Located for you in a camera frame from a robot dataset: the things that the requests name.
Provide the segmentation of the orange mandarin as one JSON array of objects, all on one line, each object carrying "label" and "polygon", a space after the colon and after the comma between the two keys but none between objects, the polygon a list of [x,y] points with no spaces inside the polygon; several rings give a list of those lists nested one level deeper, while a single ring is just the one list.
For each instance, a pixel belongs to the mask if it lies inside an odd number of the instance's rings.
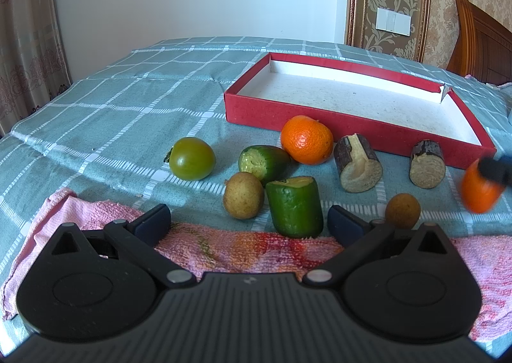
[{"label": "orange mandarin", "polygon": [[467,210],[482,214],[495,205],[505,187],[486,180],[478,171],[478,163],[476,160],[466,169],[460,186],[460,195]]},{"label": "orange mandarin", "polygon": [[319,165],[327,161],[333,150],[333,134],[321,122],[297,115],[287,121],[280,133],[282,148],[297,162]]}]

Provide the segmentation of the cucumber piece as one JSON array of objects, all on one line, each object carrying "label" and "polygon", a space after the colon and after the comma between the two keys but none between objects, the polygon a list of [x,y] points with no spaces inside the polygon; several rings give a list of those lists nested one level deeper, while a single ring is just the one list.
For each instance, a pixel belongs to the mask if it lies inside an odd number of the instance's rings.
[{"label": "cucumber piece", "polygon": [[324,219],[314,177],[299,176],[269,182],[267,198],[273,226],[282,236],[318,237]]}]

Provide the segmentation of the large green tomato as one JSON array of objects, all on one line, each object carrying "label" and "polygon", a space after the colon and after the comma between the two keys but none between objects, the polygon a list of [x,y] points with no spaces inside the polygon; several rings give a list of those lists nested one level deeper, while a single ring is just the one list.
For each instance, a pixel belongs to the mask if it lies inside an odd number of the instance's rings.
[{"label": "large green tomato", "polygon": [[196,181],[207,177],[215,167],[216,156],[209,144],[195,137],[184,137],[175,142],[164,162],[174,176]]}]

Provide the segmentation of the cucumber piece bitten end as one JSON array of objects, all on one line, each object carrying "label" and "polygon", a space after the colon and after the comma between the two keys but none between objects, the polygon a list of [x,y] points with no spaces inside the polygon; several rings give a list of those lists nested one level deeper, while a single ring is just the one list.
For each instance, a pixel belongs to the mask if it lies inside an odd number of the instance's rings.
[{"label": "cucumber piece bitten end", "polygon": [[277,146],[256,145],[246,147],[239,155],[241,172],[251,173],[263,186],[285,177],[292,165],[292,158]]}]

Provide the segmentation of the brown longan fruit right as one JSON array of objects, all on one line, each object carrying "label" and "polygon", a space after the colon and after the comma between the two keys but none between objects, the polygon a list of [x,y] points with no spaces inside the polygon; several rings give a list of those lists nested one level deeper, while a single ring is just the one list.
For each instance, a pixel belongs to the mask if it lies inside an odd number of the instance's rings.
[{"label": "brown longan fruit right", "polygon": [[409,193],[399,193],[386,205],[384,217],[386,222],[398,229],[412,229],[420,218],[421,206]]}]

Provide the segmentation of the pink towel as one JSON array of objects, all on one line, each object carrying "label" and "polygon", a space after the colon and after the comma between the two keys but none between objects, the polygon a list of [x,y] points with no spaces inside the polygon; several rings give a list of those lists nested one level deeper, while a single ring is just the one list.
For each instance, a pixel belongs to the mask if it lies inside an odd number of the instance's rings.
[{"label": "pink towel", "polygon": [[[58,225],[72,222],[83,231],[101,230],[114,219],[131,221],[140,211],[110,200],[82,200],[68,188],[50,195],[28,228],[21,251],[1,287],[1,319],[17,315],[16,294],[42,248]],[[474,236],[451,241],[474,275],[483,305],[470,331],[473,341],[494,341],[511,331],[511,238]],[[178,223],[157,250],[197,277],[209,271],[232,273],[306,271],[332,258],[341,246],[331,237],[290,239],[272,232],[224,231]]]}]

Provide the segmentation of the red shallow cardboard box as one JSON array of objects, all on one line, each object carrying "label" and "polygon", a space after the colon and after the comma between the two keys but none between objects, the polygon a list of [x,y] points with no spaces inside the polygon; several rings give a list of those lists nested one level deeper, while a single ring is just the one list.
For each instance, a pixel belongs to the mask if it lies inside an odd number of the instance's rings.
[{"label": "red shallow cardboard box", "polygon": [[456,168],[496,153],[454,88],[357,62],[271,52],[228,88],[224,101],[234,124],[280,131],[290,118],[306,115],[335,139],[360,133],[389,154],[407,156],[431,139]]}]

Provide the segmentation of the green plaid bedsheet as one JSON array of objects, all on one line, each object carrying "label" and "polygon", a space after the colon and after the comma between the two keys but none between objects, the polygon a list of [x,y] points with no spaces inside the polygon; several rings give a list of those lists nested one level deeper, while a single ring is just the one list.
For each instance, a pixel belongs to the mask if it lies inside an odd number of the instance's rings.
[{"label": "green plaid bedsheet", "polygon": [[[228,123],[224,106],[225,91],[270,52],[357,62],[444,82],[478,118],[499,154],[511,149],[510,94],[439,67],[335,43],[166,40],[76,82],[2,138],[1,279],[6,281],[44,201],[64,188],[85,201],[110,200],[140,212],[163,203],[176,224],[273,233],[268,210],[239,221],[222,205],[239,153],[279,143],[276,132]],[[180,179],[164,162],[184,137],[202,139],[216,156],[204,179]]]}]

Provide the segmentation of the tan longan fruit left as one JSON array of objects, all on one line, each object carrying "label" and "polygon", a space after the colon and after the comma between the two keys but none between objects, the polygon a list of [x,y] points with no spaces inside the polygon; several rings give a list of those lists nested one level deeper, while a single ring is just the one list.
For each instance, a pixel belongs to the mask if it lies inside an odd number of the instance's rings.
[{"label": "tan longan fruit left", "polygon": [[237,172],[226,182],[223,205],[229,215],[236,219],[256,217],[264,199],[263,185],[249,172]]}]

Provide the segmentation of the floral curtain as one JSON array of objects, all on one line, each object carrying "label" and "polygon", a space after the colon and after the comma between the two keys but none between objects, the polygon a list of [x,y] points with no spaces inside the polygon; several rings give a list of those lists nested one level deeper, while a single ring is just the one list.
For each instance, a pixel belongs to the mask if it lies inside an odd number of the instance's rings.
[{"label": "floral curtain", "polygon": [[54,0],[1,0],[1,136],[71,84]]}]

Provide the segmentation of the white wall switch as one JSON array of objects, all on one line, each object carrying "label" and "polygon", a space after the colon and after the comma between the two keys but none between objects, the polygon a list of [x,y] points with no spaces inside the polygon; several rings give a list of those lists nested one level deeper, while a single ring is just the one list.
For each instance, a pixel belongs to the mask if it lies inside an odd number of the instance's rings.
[{"label": "white wall switch", "polygon": [[411,16],[378,8],[375,27],[377,30],[409,36],[411,34]]}]

